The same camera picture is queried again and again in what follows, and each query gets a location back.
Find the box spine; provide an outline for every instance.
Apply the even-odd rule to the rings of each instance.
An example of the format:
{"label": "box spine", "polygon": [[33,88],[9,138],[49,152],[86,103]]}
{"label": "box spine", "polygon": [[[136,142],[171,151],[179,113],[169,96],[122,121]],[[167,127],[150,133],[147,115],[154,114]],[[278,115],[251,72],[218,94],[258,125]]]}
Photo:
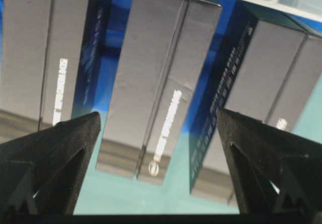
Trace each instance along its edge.
{"label": "box spine", "polygon": [[216,129],[218,108],[228,98],[257,21],[241,3],[236,4],[190,135],[190,191]]}

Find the box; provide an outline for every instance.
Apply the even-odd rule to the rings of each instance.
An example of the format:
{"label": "box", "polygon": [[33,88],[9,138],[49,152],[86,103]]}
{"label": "box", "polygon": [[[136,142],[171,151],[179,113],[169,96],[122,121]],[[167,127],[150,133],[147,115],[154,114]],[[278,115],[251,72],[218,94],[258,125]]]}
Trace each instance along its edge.
{"label": "box", "polygon": [[3,141],[90,112],[110,3],[5,1]]}
{"label": "box", "polygon": [[187,0],[132,1],[97,169],[134,176],[187,3]]}
{"label": "box", "polygon": [[0,143],[38,130],[51,2],[4,2]]}
{"label": "box", "polygon": [[[194,123],[196,130],[190,137],[192,193],[202,192],[210,199],[217,198],[214,189],[206,188],[201,183],[212,182],[209,177],[212,172],[213,175],[218,171],[229,174],[220,137],[217,130],[215,131],[218,107],[225,106],[229,110],[275,126],[278,122],[277,117],[275,121],[272,120],[273,123],[270,123],[270,119],[274,114],[278,115],[276,109],[281,108],[281,99],[291,100],[290,95],[295,95],[296,87],[293,92],[289,89],[283,92],[289,79],[297,76],[297,84],[304,82],[302,89],[311,92],[317,81],[316,75],[319,76],[322,67],[314,63],[314,57],[308,57],[311,54],[304,56],[305,59],[301,59],[301,55],[304,55],[302,51],[308,43],[307,38],[312,37],[316,39],[315,36],[308,36],[307,31],[278,11],[241,2],[236,4],[225,38],[225,42],[229,43],[223,43],[220,49],[224,53],[221,58],[225,69],[215,67],[214,71],[220,73],[213,73],[213,80],[207,87],[208,91],[213,93],[204,97],[203,105]],[[304,68],[306,71],[314,72],[307,77],[315,75],[315,80],[306,80],[301,77],[302,73],[296,74],[300,71],[295,71],[294,66],[300,65],[299,61],[313,62],[310,68]],[[283,109],[289,114],[287,119],[292,117],[297,119],[309,94],[307,96],[300,94],[298,103],[294,104],[297,111],[293,111],[292,107]],[[208,179],[203,179],[204,176],[200,174],[196,178],[202,171],[209,172]],[[229,203],[229,200],[230,195],[222,198],[225,203]]]}
{"label": "box", "polygon": [[54,0],[41,129],[90,112],[111,0]]}
{"label": "box", "polygon": [[164,88],[156,98],[139,180],[154,184],[164,180],[220,14],[217,0],[189,0]]}

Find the product box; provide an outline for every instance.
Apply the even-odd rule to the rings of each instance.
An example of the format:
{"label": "product box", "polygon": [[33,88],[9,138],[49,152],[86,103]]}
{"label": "product box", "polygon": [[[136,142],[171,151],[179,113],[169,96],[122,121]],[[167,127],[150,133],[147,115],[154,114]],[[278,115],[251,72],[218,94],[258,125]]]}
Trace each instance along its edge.
{"label": "product box", "polygon": [[52,0],[5,0],[0,143],[38,130]]}
{"label": "product box", "polygon": [[110,3],[5,0],[0,141],[90,112]]}
{"label": "product box", "polygon": [[156,98],[139,180],[163,182],[220,14],[217,0],[189,0],[164,88]]}
{"label": "product box", "polygon": [[133,177],[187,0],[132,0],[97,169]]}
{"label": "product box", "polygon": [[[225,106],[273,126],[285,124],[279,120],[281,117],[276,117],[270,123],[274,114],[285,116],[285,119],[292,122],[291,128],[294,126],[322,71],[318,62],[314,62],[317,51],[303,54],[306,47],[313,48],[306,46],[313,38],[313,44],[317,48],[319,38],[310,36],[304,28],[281,12],[241,2],[236,4],[227,28],[226,43],[220,49],[223,54],[218,65],[222,66],[213,70],[212,80],[207,87],[207,91],[211,93],[203,99],[194,123],[194,132],[190,136],[192,193],[202,192],[203,196],[210,199],[218,198],[215,190],[207,187],[214,181],[210,175],[212,172],[213,176],[217,172],[229,174],[220,137],[215,131],[218,107]],[[300,73],[295,69],[302,62],[306,62],[306,66],[300,69]],[[311,74],[306,75],[310,79],[305,78],[303,71],[311,71]],[[305,94],[294,94],[294,90],[299,89],[296,86],[293,91],[291,88],[286,89],[288,82],[294,77],[297,77],[297,83],[294,80],[292,83],[304,84],[302,89],[306,90]],[[284,108],[284,112],[280,111],[279,115],[276,109],[282,109],[281,99],[291,100],[290,95],[293,96],[292,102],[296,110],[292,110],[292,107]],[[297,102],[294,101],[295,95],[299,98]],[[201,174],[205,171],[208,172],[207,178]],[[222,201],[229,203],[230,198],[227,194],[222,196]]]}
{"label": "product box", "polygon": [[41,129],[92,109],[111,1],[53,1]]}

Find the logo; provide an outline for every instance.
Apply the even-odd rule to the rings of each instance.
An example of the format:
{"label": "logo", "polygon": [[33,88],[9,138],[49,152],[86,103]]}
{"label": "logo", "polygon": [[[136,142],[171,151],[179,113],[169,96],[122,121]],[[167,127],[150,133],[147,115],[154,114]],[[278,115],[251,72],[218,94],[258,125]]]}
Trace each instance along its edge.
{"label": "logo", "polygon": [[54,116],[52,120],[52,125],[55,126],[60,122],[62,101],[64,98],[64,88],[66,83],[66,73],[67,73],[68,59],[61,58],[59,61],[59,71],[57,79],[57,89],[56,98],[54,106]]}
{"label": "logo", "polygon": [[170,134],[170,130],[172,127],[172,123],[173,123],[173,120],[174,120],[175,115],[177,113],[178,105],[180,103],[181,96],[182,96],[181,91],[177,91],[177,90],[174,91],[172,99],[171,99],[170,107],[168,109],[168,113],[166,116],[166,120],[163,124],[162,130],[161,130],[161,135],[160,135],[160,138],[159,138],[157,145],[156,145],[153,161],[151,161],[149,164],[149,172],[152,176],[156,176],[158,173],[158,163],[160,162],[163,152],[165,150],[165,147],[166,147],[166,144],[168,141],[168,137]]}
{"label": "logo", "polygon": [[159,173],[159,164],[156,161],[152,160],[149,163],[149,172],[152,176],[157,176]]}
{"label": "logo", "polygon": [[284,118],[280,118],[278,119],[277,123],[276,123],[276,128],[280,129],[280,130],[285,130],[287,127],[288,122],[286,121],[286,119]]}

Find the teal surface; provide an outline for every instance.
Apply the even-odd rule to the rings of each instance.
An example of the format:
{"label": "teal surface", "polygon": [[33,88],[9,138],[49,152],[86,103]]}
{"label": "teal surface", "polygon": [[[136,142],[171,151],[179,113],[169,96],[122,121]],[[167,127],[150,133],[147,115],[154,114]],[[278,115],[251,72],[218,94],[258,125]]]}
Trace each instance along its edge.
{"label": "teal surface", "polygon": [[[106,113],[101,112],[102,129]],[[155,186],[97,171],[95,164],[102,133],[79,194],[75,214],[238,213],[189,194],[188,134],[182,133],[164,184]]]}

